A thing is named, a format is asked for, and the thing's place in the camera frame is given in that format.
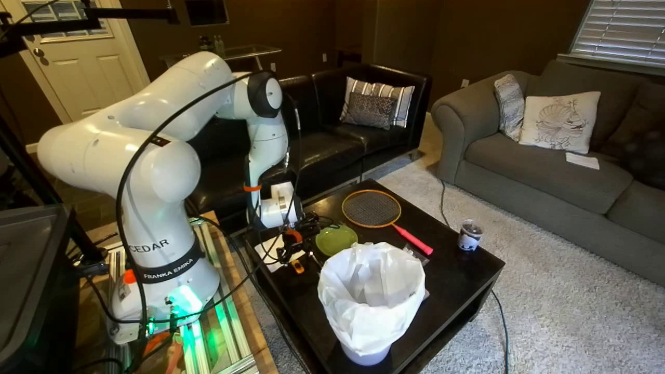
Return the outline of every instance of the white plastic bag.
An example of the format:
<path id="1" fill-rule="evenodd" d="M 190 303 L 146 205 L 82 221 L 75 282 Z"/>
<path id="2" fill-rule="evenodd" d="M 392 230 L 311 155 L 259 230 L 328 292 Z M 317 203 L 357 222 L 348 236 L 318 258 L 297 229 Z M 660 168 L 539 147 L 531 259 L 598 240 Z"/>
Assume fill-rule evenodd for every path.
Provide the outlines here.
<path id="1" fill-rule="evenodd" d="M 345 349 L 386 351 L 425 299 L 422 261 L 390 242 L 356 242 L 320 269 L 318 299 Z"/>

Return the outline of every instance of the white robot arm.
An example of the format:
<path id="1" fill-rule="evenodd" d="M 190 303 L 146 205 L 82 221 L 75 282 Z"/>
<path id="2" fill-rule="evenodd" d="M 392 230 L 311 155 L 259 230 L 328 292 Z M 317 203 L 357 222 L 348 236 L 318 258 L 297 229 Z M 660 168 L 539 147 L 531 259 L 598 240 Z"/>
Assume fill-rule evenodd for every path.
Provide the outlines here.
<path id="1" fill-rule="evenodd" d="M 132 157 L 152 130 L 168 122 L 137 157 L 120 199 L 123 229 L 143 281 L 151 318 L 168 320 L 172 313 L 197 312 L 218 286 L 218 274 L 202 258 L 183 205 L 202 172 L 188 142 L 213 117 L 245 118 L 251 142 L 247 183 L 259 185 L 260 174 L 288 155 L 280 102 L 277 79 L 236 76 L 223 57 L 199 52 L 183 57 L 140 94 L 78 122 L 55 126 L 40 140 L 38 155 L 46 171 L 64 183 L 117 197 Z M 263 202 L 260 191 L 251 191 L 251 207 L 270 211 L 265 227 L 296 222 L 296 211 L 272 199 Z M 142 315 L 135 284 L 114 290 L 113 312 L 120 320 Z M 135 341 L 137 324 L 117 325 L 113 338 Z"/>

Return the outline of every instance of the white pillow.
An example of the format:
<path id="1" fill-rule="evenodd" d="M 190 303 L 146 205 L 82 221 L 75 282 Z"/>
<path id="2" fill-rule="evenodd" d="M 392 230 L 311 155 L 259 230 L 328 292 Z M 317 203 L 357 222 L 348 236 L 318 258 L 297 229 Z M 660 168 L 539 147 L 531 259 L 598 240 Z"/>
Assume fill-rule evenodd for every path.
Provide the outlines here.
<path id="1" fill-rule="evenodd" d="M 588 153 L 598 99 L 602 92 L 529 95 L 519 143 Z"/>
<path id="2" fill-rule="evenodd" d="M 503 75 L 496 81 L 496 95 L 499 99 L 502 125 L 499 129 L 519 142 L 525 118 L 525 94 L 516 75 Z"/>
<path id="3" fill-rule="evenodd" d="M 417 92 L 417 85 L 394 87 L 386 83 L 368 83 L 368 81 L 357 81 L 357 79 L 348 76 L 345 105 L 341 108 L 341 115 L 340 115 L 341 120 L 345 118 L 345 115 L 349 109 L 351 92 L 362 94 L 362 95 L 396 98 L 398 105 L 396 105 L 396 115 L 394 115 L 394 125 L 407 126 L 412 95 Z"/>

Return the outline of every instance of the beige carpet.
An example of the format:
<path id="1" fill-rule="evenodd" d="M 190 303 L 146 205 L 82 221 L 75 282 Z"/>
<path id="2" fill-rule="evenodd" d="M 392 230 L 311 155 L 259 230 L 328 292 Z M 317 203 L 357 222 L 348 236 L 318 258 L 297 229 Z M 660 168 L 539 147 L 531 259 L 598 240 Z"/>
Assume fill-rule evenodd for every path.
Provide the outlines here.
<path id="1" fill-rule="evenodd" d="M 442 183 L 426 164 L 399 157 L 371 177 L 442 217 Z M 482 244 L 507 264 L 496 290 L 507 313 L 512 371 L 665 371 L 665 288 L 455 187 L 448 187 L 446 213 L 453 229 L 475 217 Z M 302 371 L 256 303 L 280 371 Z M 489 299 L 425 371 L 503 371 L 497 303 Z"/>

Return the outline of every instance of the can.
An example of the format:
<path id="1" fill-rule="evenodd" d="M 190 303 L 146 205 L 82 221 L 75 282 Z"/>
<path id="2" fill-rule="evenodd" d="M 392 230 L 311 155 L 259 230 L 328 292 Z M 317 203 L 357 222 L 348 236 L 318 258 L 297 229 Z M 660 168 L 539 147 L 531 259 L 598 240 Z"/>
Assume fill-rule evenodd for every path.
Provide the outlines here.
<path id="1" fill-rule="evenodd" d="M 461 251 L 476 251 L 480 244 L 482 229 L 475 222 L 466 222 L 459 229 L 457 244 Z"/>

